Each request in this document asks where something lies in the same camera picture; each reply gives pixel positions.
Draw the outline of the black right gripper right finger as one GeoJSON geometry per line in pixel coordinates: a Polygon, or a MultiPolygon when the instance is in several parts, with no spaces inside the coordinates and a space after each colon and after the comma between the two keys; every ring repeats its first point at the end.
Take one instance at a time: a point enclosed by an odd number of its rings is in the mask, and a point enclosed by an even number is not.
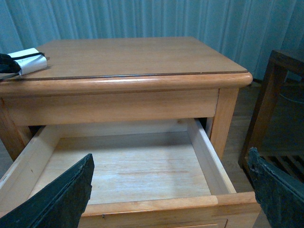
{"type": "Polygon", "coordinates": [[[257,202],[273,228],[304,226],[304,184],[249,149],[249,175],[257,202]]]}

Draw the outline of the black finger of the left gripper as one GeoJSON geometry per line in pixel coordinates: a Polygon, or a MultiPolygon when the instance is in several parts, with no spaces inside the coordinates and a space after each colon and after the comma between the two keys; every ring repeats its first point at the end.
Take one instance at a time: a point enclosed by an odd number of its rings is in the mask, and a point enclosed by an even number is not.
{"type": "Polygon", "coordinates": [[[8,54],[0,54],[0,73],[18,73],[21,70],[21,67],[16,62],[19,60],[19,57],[11,57],[8,54]]]}

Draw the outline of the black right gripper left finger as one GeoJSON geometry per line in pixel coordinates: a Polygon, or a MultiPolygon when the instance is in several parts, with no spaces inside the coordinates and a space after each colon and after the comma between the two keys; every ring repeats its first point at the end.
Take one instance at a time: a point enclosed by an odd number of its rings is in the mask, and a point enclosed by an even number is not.
{"type": "Polygon", "coordinates": [[[92,191],[92,154],[0,219],[2,228],[76,228],[92,191]]]}

